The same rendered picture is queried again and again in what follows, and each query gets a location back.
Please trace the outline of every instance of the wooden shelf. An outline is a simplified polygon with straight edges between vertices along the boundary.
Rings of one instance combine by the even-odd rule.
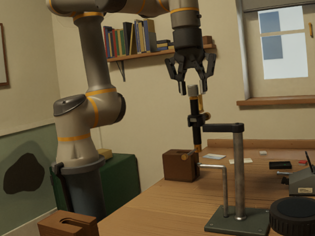
[[[245,101],[237,101],[236,104],[238,106],[315,104],[315,95],[253,97]]]
[[[204,49],[216,49],[217,46],[215,44],[206,44],[203,45]],[[115,57],[107,59],[108,62],[118,62],[118,61],[125,61],[135,58],[146,58],[146,57],[153,57],[153,56],[159,56],[159,55],[165,55],[165,54],[174,54],[174,49],[164,50],[164,51],[157,51],[157,52],[150,52],[150,53],[142,53],[142,54],[134,54],[134,55],[127,55],[122,57]]]

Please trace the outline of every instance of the picture frame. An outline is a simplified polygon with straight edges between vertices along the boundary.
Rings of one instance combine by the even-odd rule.
[[[5,45],[4,26],[0,23],[0,86],[9,85],[9,72]]]

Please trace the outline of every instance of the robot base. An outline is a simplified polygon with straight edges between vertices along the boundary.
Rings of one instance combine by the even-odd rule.
[[[269,234],[269,210],[245,208],[247,218],[234,219],[235,206],[229,206],[229,217],[223,217],[223,205],[219,206],[212,218],[204,226],[205,232],[236,236],[267,236]]]

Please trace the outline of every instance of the yellow sponge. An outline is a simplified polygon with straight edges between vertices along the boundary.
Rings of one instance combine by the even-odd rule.
[[[98,151],[98,154],[105,157],[105,160],[108,160],[113,157],[112,150],[110,149],[101,148],[101,149],[98,149],[97,151]]]

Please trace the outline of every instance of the black antenna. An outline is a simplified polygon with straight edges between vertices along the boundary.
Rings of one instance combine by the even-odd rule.
[[[308,162],[310,171],[311,171],[312,173],[314,173],[314,169],[313,169],[313,166],[312,166],[312,164],[311,164],[311,161],[310,161],[310,158],[309,158],[309,155],[308,155],[308,152],[307,152],[307,151],[305,151],[305,155],[306,155],[306,158],[307,158],[307,162]]]

